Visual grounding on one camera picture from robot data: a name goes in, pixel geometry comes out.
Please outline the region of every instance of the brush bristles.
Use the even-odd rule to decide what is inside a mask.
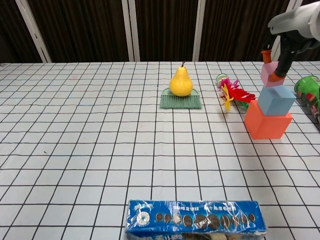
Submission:
[[[162,109],[201,109],[200,96],[163,95],[160,100]]]

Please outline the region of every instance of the green can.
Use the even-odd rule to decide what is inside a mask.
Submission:
[[[294,86],[303,103],[311,111],[314,118],[320,123],[320,80],[310,75],[301,78]]]

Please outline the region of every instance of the dark curtain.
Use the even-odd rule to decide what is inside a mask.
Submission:
[[[200,61],[262,61],[268,22],[290,0],[206,0]]]
[[[319,0],[303,0],[301,5],[307,5]],[[308,49],[295,57],[296,61],[320,61],[320,47]]]
[[[128,61],[120,0],[28,0],[53,62]]]
[[[0,0],[0,63],[40,63],[15,0]]]
[[[192,61],[198,0],[136,0],[141,61]]]

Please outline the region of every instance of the blue cube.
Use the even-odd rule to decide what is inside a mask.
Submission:
[[[264,86],[258,105],[265,116],[285,116],[295,100],[295,95],[286,86]]]

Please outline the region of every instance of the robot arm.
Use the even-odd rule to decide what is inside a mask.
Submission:
[[[268,79],[277,82],[286,77],[297,54],[320,46],[320,1],[275,16],[268,28],[262,48],[265,64],[271,62],[272,45],[280,36],[278,66]]]

